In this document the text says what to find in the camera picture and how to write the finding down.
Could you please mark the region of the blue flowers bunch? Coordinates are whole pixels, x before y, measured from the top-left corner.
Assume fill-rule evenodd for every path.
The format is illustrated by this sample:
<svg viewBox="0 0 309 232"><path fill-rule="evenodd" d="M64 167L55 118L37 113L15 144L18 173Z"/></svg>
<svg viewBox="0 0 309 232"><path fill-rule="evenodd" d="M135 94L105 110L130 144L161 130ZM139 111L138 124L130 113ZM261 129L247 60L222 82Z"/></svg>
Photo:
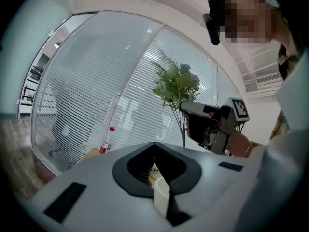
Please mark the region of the blue flowers bunch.
<svg viewBox="0 0 309 232"><path fill-rule="evenodd" d="M200 78L191 73L189 64L178 64L159 50L158 61L151 61L157 79L152 92L162 101L162 107L169 107L181 133L182 146L186 145L185 115L180 111L182 102L193 102L201 93Z"/></svg>

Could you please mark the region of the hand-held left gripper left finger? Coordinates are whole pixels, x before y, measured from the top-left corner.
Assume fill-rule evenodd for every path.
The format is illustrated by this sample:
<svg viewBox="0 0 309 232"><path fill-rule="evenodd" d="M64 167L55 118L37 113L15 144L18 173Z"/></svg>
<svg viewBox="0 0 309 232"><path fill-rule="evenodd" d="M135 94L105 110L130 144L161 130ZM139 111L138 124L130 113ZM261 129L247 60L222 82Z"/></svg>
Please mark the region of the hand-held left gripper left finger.
<svg viewBox="0 0 309 232"><path fill-rule="evenodd" d="M152 151L134 151L127 156L128 184L131 190L152 190L150 171L155 163Z"/></svg>

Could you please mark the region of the white vase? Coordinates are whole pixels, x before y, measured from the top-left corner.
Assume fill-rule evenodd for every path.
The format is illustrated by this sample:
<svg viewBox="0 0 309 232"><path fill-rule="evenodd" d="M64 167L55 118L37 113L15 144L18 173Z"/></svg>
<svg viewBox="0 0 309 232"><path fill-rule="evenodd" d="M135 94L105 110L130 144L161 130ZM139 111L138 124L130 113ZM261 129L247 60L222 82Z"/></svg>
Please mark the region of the white vase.
<svg viewBox="0 0 309 232"><path fill-rule="evenodd" d="M154 205L163 217L166 217L169 205L170 187L163 177L158 178L154 183Z"/></svg>

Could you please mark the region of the yellow plaid shirt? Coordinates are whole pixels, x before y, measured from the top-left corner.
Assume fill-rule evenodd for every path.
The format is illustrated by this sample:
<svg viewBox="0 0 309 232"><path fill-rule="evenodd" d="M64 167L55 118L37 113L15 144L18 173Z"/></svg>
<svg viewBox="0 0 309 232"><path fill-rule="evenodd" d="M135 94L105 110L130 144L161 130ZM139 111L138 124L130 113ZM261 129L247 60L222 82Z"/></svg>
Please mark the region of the yellow plaid shirt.
<svg viewBox="0 0 309 232"><path fill-rule="evenodd" d="M280 45L279 52L278 52L278 69L280 76L283 81L292 73L296 64L299 62L300 57L304 53L304 50L298 52L296 55L292 54L287 56L286 48L283 45ZM277 121L275 123L274 129L271 133L270 139L280 135L285 134L289 130L288 122L283 114L282 110L278 115Z"/></svg>

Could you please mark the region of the black white shelf unit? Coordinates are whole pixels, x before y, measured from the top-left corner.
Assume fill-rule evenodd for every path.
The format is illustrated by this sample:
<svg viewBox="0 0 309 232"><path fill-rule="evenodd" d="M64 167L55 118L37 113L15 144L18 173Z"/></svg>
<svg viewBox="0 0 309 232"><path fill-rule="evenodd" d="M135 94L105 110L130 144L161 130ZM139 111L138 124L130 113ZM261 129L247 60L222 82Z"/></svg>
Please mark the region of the black white shelf unit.
<svg viewBox="0 0 309 232"><path fill-rule="evenodd" d="M31 115L32 104L38 83L49 59L50 58L45 53L40 53L33 61L21 91L18 108L19 116Z"/></svg>

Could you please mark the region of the wooden table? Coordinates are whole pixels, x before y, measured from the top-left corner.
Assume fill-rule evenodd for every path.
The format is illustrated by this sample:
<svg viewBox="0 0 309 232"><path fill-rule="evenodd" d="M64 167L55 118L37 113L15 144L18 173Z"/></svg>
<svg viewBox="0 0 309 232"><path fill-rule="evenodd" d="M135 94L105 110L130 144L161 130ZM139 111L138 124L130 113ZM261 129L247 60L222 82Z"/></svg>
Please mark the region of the wooden table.
<svg viewBox="0 0 309 232"><path fill-rule="evenodd" d="M96 148L93 148L91 149L87 154L85 154L79 161L78 163L81 163L82 161L84 160L88 160L92 157L95 157L95 156L98 156L100 154L104 154L106 152L106 149L103 148L103 149L96 149Z"/></svg>

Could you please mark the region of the clear bottle red cap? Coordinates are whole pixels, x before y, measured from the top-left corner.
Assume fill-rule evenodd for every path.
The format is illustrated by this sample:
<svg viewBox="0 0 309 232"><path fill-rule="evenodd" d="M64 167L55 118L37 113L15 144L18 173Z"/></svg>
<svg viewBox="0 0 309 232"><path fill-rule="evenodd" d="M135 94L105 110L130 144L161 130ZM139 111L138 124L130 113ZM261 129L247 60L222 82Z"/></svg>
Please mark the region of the clear bottle red cap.
<svg viewBox="0 0 309 232"><path fill-rule="evenodd" d="M105 136L104 136L104 139L103 139L103 142L100 146L100 149L99 149L99 153L100 154L104 154L106 153L107 151L110 150L111 148L111 134L114 132L115 128L114 127L109 127L109 129L107 130Z"/></svg>

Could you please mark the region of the white ceiling air vent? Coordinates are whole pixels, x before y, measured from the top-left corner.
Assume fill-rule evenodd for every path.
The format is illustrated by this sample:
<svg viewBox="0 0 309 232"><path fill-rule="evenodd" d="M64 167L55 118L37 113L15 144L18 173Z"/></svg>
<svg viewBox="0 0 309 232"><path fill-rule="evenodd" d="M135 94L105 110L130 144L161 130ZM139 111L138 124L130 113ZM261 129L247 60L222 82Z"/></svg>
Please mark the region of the white ceiling air vent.
<svg viewBox="0 0 309 232"><path fill-rule="evenodd" d="M283 79L279 72L273 74L267 74L259 76L257 78L245 80L244 84L247 92L258 91L267 88L280 87L283 83Z"/></svg>

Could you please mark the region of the person's right forearm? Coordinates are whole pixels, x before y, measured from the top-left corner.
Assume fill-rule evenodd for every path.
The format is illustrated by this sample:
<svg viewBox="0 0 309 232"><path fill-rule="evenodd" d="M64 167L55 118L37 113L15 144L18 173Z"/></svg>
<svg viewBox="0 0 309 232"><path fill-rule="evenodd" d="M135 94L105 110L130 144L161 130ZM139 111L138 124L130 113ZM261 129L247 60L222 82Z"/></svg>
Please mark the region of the person's right forearm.
<svg viewBox="0 0 309 232"><path fill-rule="evenodd" d="M233 156L248 158L255 147L262 146L248 139L245 135L237 130L234 130L227 139L226 150Z"/></svg>

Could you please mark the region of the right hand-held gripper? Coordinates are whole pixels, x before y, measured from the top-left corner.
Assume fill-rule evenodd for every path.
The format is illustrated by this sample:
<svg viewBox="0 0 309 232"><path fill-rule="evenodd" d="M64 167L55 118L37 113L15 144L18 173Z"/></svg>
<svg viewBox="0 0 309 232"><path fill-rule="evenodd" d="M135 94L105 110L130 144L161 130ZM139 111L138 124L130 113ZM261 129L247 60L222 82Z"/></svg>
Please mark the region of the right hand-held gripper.
<svg viewBox="0 0 309 232"><path fill-rule="evenodd" d="M219 155L225 154L229 135L250 120L242 98L229 97L221 107L185 101L181 103L180 111L188 122L189 137ZM216 113L214 118L210 116L212 111ZM219 129L221 116L227 120L227 132Z"/></svg>

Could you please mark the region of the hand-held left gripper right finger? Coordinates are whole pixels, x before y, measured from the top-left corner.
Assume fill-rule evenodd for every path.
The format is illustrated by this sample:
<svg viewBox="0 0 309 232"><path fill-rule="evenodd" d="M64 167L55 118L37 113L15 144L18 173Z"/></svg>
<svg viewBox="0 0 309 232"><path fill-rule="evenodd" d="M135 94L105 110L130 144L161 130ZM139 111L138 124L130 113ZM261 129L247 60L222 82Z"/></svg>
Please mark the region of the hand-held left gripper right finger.
<svg viewBox="0 0 309 232"><path fill-rule="evenodd" d="M186 170L186 164L183 160L165 150L156 152L155 164L168 185Z"/></svg>

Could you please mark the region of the person's right hand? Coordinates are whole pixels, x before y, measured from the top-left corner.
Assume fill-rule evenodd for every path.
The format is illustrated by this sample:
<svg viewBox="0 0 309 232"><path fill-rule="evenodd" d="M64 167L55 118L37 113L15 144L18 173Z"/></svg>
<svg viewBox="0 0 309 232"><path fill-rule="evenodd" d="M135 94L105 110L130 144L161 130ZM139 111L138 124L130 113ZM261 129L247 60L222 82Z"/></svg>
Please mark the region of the person's right hand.
<svg viewBox="0 0 309 232"><path fill-rule="evenodd" d="M214 118L215 115L216 115L216 113L215 113L214 111L210 112L210 116L211 116L212 118ZM219 129L220 129L220 131L227 132L227 130L226 130L226 128L225 128L226 122L227 122L226 118L223 117L223 116L221 116L221 117L220 117L220 123L219 123Z"/></svg>

